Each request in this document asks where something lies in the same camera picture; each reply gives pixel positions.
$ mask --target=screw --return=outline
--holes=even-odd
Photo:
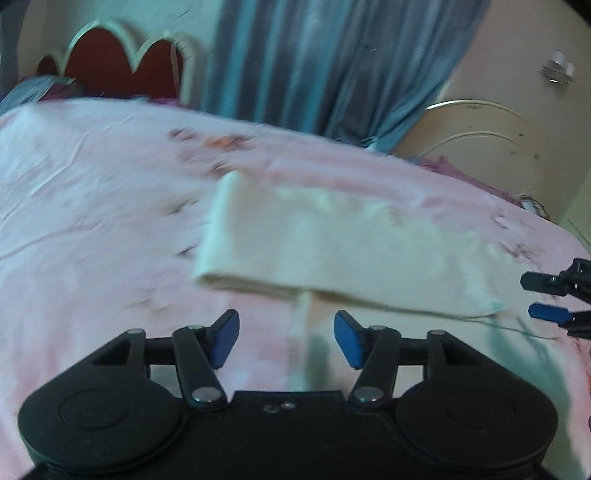
[[[353,394],[361,403],[373,403],[384,396],[384,392],[377,387],[360,387]]]
[[[199,403],[213,403],[222,398],[222,392],[215,387],[201,387],[193,390],[191,396]]]

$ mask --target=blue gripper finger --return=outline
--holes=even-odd
[[[569,322],[573,319],[573,314],[568,309],[546,305],[545,303],[532,303],[527,312],[532,318],[554,323]]]
[[[226,362],[238,339],[240,315],[236,310],[228,310],[214,322],[210,330],[215,332],[215,340],[208,360],[213,369],[218,369]]]
[[[360,333],[364,328],[345,310],[335,315],[335,339],[349,365],[354,369],[363,368],[366,352],[364,351]]]

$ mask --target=blue curtain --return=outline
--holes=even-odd
[[[0,99],[18,81],[18,37],[29,1],[0,0]]]
[[[201,109],[391,150],[489,0],[226,0]]]

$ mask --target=folded cloth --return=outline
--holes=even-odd
[[[443,230],[385,202],[224,176],[195,277],[214,287],[293,297],[337,294],[382,309],[424,312],[553,338],[527,315],[539,296],[527,267],[475,233]]]

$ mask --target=red headboard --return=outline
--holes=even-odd
[[[193,70],[193,50],[184,37],[153,37],[136,48],[125,27],[93,22],[78,33],[61,59],[46,55],[37,74],[75,78],[94,95],[150,95],[190,103]]]

